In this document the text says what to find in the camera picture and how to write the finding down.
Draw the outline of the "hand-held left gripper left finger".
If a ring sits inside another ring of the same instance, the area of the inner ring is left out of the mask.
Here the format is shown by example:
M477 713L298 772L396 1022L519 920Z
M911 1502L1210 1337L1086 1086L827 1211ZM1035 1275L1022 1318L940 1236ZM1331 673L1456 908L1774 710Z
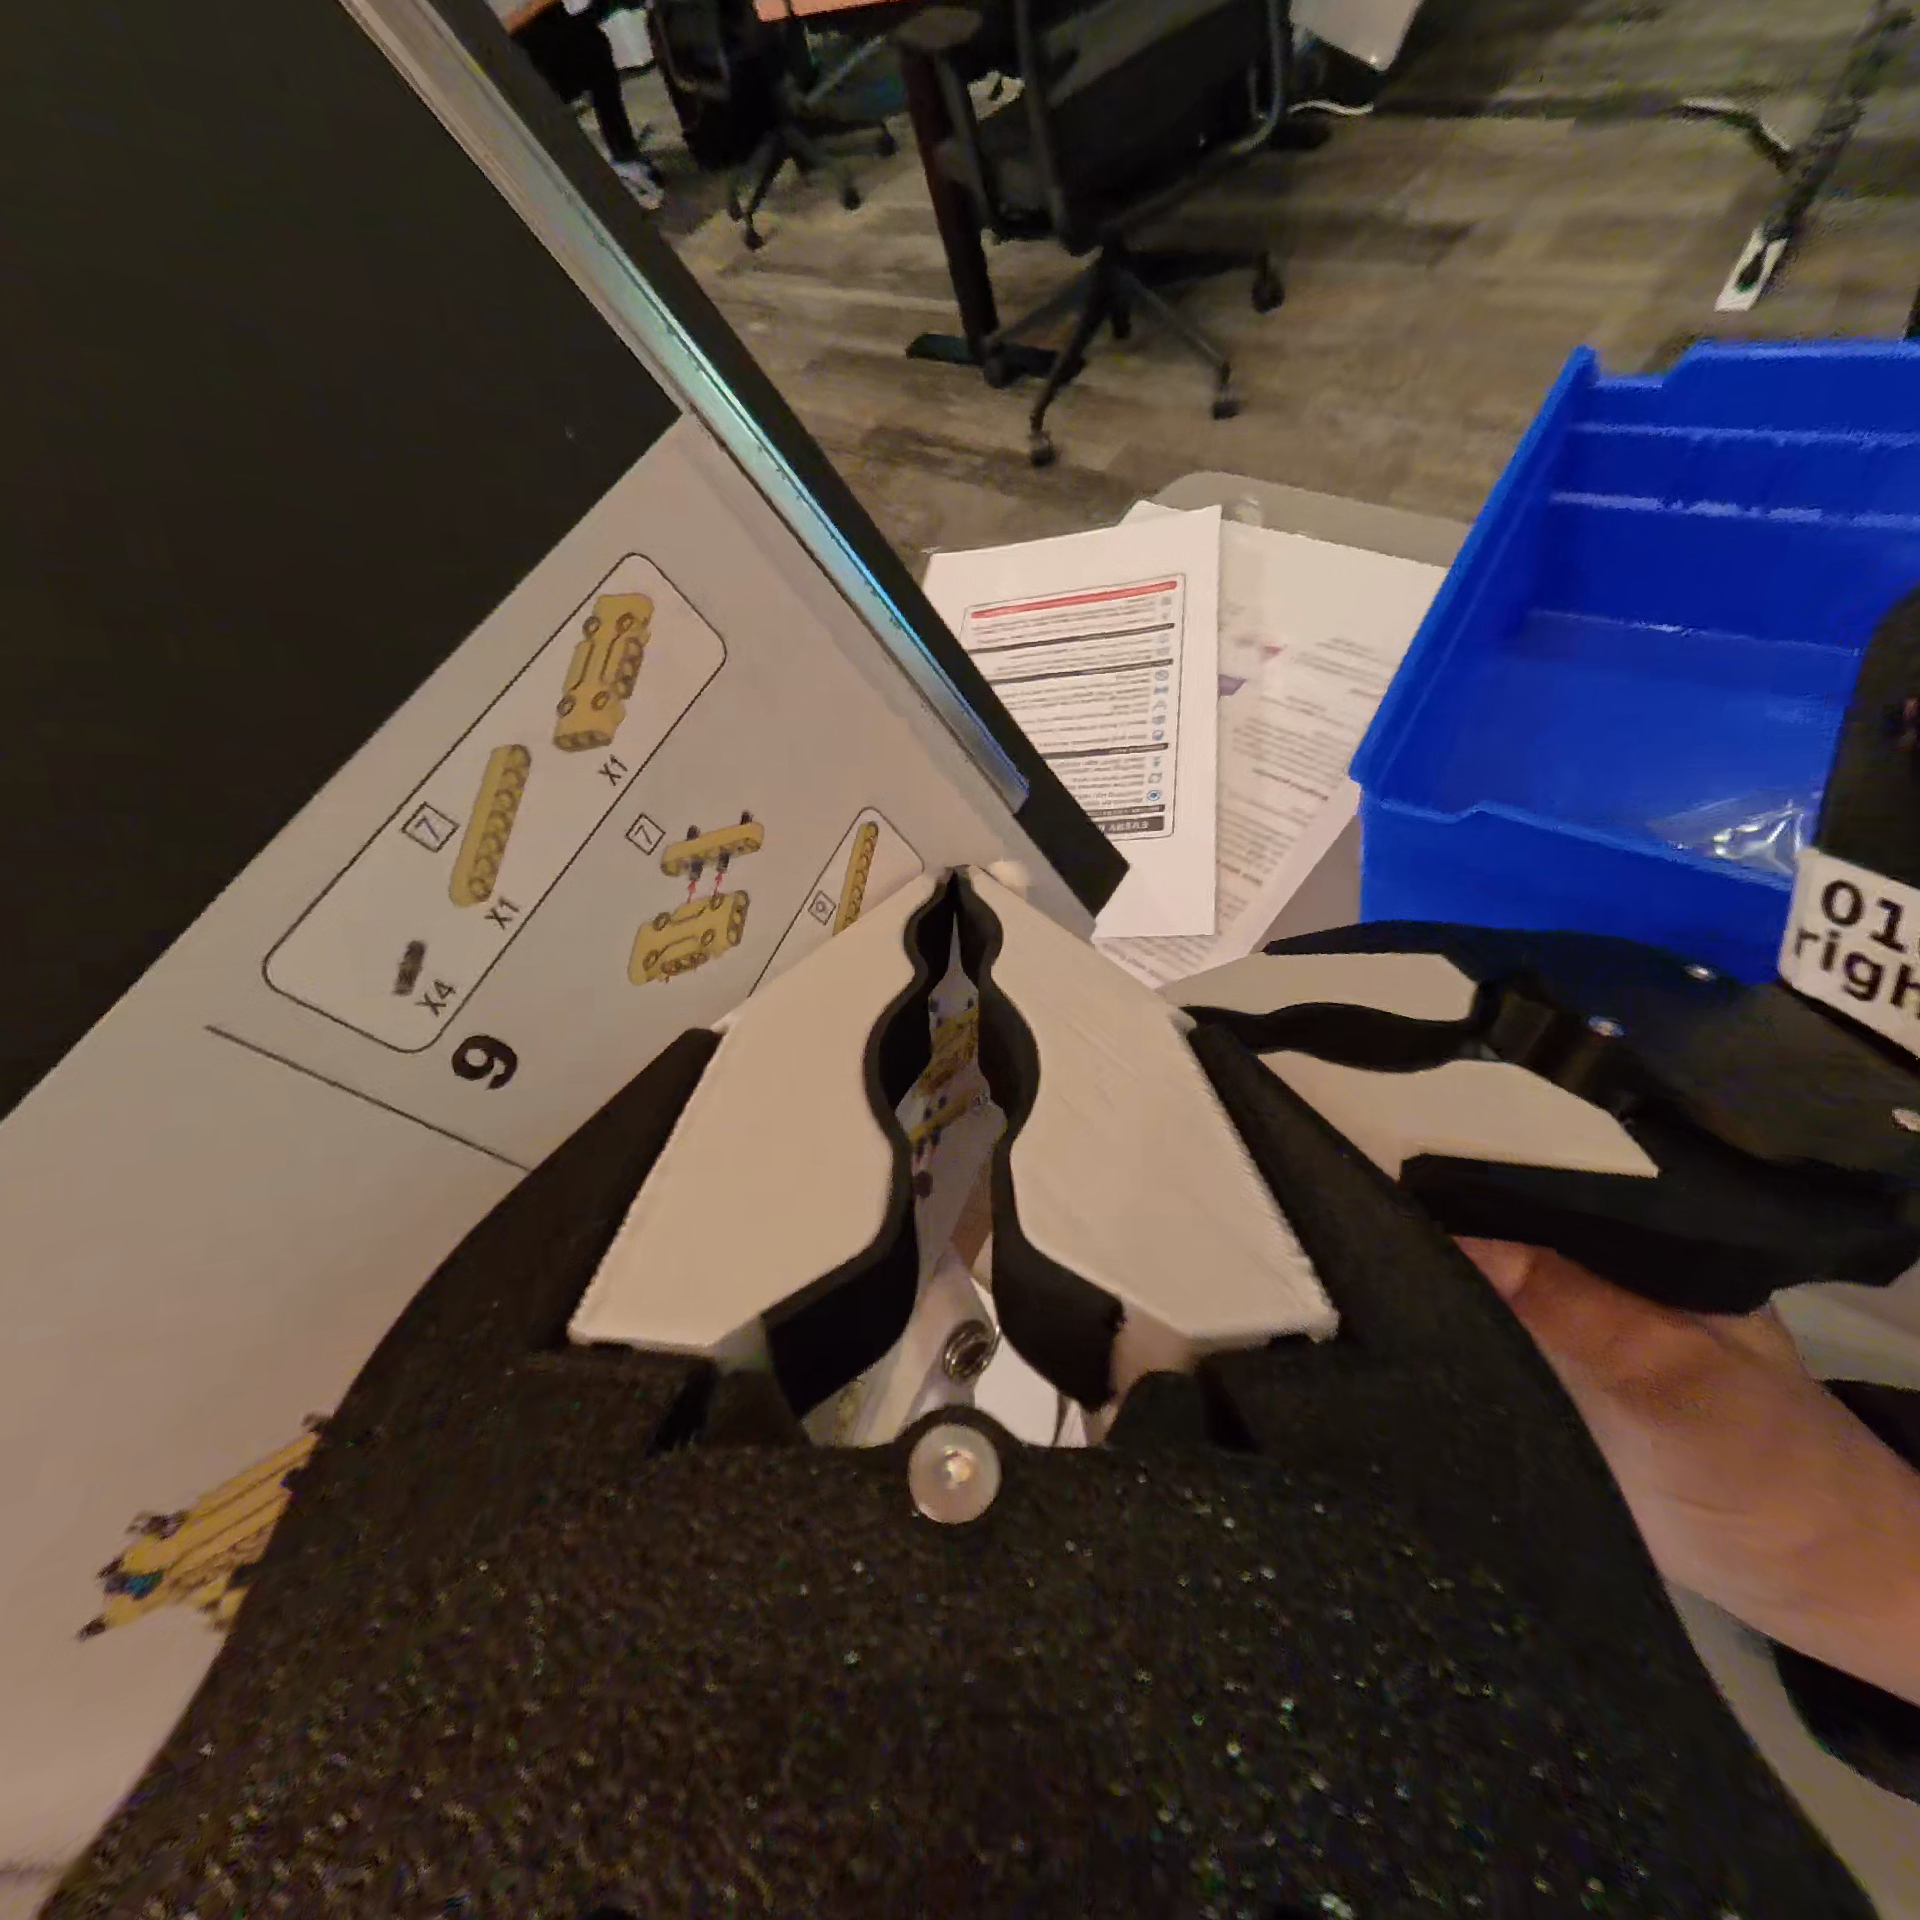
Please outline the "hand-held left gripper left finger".
M923 876L744 998L566 1323L582 1348L770 1374L819 1407L922 1288L900 1101L928 1064L952 878Z

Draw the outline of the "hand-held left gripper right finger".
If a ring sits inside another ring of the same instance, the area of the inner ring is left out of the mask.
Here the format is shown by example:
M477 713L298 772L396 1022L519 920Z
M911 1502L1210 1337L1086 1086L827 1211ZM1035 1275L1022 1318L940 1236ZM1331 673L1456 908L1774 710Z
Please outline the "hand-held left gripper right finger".
M992 1296L1079 1407L1338 1310L1192 1048L1192 1024L981 869L955 876L992 1150Z

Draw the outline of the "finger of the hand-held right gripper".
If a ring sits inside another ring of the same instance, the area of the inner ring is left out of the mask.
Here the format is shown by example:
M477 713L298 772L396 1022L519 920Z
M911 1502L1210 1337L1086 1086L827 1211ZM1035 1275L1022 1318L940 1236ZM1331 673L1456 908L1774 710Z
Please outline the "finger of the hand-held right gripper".
M1415 1158L1627 1180L1659 1172L1616 1116L1512 1063L1382 1072L1271 1048L1266 1067L1390 1180Z
M1274 1072L1506 1063L1501 936L1391 918L1275 941L1183 983L1183 1035Z

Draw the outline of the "toy brick instruction booklet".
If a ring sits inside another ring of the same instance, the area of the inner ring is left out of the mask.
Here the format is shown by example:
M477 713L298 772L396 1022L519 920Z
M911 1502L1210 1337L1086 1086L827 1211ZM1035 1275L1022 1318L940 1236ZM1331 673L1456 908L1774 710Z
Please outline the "toy brick instruction booklet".
M204 1677L88 1637L135 1519L334 1411L460 1236L875 881L1059 869L693 421L487 510L363 480L162 541L91 516L16 619L5 1030L5 1877L95 1832ZM50 996L29 1022L28 964Z

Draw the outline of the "person's right hand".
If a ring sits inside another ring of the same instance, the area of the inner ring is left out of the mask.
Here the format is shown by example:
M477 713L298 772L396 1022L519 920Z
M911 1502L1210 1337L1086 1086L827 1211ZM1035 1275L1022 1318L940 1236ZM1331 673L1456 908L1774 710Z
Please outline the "person's right hand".
M1588 1427L1658 1568L1752 1632L1917 1700L1917 1477L1772 1310L1645 1303L1542 1247L1461 1238Z

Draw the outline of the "clear plastic bag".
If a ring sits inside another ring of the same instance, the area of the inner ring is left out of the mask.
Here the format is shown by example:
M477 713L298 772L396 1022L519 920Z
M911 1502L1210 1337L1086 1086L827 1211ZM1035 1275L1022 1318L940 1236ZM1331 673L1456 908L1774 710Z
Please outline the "clear plastic bag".
M1756 872L1790 879L1813 846L1820 792L1744 792L1704 800L1647 822L1664 846Z

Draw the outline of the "blue plastic bin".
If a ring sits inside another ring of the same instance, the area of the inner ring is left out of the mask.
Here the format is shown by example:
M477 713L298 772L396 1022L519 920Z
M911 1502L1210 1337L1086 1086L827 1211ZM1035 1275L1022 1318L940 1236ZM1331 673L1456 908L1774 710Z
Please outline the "blue plastic bin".
M1701 849L1810 800L1915 588L1915 343L1579 348L1362 737L1370 920L1606 932L1774 973L1792 878Z

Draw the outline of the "black board panel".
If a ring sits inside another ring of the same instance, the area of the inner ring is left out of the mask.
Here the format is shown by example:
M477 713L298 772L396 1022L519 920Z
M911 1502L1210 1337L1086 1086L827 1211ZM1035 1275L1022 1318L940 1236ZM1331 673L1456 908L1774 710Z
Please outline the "black board panel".
M485 5L5 5L5 687L91 516L371 480L487 510L679 423L752 480L1086 910L1120 857ZM5 1117L61 1055L5 1030Z

